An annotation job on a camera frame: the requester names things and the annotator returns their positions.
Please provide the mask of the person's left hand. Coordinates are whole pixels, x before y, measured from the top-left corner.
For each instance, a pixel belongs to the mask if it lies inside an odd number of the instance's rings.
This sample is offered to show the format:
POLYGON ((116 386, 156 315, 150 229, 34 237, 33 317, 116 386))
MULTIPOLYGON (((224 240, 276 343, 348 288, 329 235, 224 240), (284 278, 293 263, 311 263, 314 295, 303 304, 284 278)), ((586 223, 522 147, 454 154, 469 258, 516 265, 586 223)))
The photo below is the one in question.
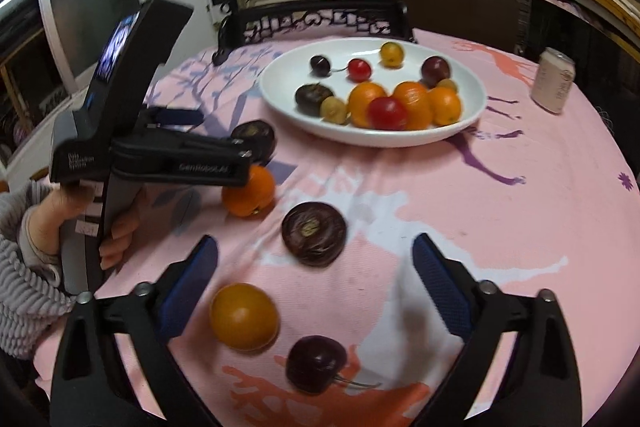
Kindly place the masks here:
MULTIPOLYGON (((58 275, 60 228, 65 221, 82 215, 92 202, 90 187, 75 186, 56 188, 40 204, 32 206, 23 219, 22 232, 26 241, 21 251, 25 265, 53 280, 58 275)), ((132 236, 140 227, 142 210, 147 202, 148 196, 142 188, 132 205, 113 223, 111 236, 99 248, 102 270, 112 269, 124 259, 132 236)))

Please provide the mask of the grey knit sleeve forearm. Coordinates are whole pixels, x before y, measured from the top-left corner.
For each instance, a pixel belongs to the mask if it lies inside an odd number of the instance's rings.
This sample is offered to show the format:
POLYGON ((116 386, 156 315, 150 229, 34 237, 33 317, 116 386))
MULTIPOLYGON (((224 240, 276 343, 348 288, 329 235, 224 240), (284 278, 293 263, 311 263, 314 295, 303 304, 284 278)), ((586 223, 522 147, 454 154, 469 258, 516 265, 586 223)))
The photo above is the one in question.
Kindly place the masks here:
POLYGON ((62 287, 60 260, 35 247, 28 231, 51 192, 30 181, 1 195, 1 350, 21 360, 32 357, 40 337, 75 303, 62 287))

